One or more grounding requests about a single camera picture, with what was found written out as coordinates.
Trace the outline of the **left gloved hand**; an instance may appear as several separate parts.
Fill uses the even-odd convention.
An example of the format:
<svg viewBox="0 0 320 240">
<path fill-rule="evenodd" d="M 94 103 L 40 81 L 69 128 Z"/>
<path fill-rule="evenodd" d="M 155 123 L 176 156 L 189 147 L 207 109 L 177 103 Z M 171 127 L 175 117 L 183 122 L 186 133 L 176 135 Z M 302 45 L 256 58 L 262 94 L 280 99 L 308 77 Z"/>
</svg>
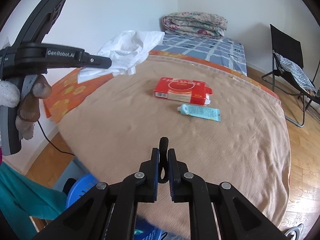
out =
<svg viewBox="0 0 320 240">
<path fill-rule="evenodd" d="M 51 95 L 52 87 L 43 75 L 38 75 L 30 92 L 20 103 L 21 94 L 16 85 L 10 81 L 1 81 L 1 106 L 18 107 L 15 125 L 22 138 L 30 140 L 34 135 L 34 126 L 40 118 L 40 99 Z"/>
</svg>

